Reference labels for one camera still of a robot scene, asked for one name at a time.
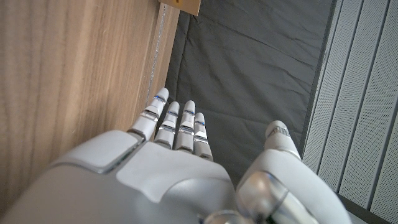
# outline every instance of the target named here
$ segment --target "robotic hand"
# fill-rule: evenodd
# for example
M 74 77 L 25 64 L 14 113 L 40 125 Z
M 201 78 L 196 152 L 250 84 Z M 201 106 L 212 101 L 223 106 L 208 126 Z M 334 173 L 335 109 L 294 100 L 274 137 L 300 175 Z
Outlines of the robotic hand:
M 236 191 L 213 162 L 205 120 L 161 89 L 127 132 L 108 131 L 55 161 L 1 223 L 350 223 L 335 193 L 301 163 L 286 126 L 271 123 L 265 151 Z

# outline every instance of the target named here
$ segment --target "gray cloth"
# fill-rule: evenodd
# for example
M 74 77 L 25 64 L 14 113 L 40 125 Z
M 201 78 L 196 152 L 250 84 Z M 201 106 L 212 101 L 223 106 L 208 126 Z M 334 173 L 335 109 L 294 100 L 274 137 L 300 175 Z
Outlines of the gray cloth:
M 299 146 L 331 2 L 203 0 L 199 16 L 181 12 L 169 101 L 196 103 L 234 184 L 264 150 L 271 121 Z

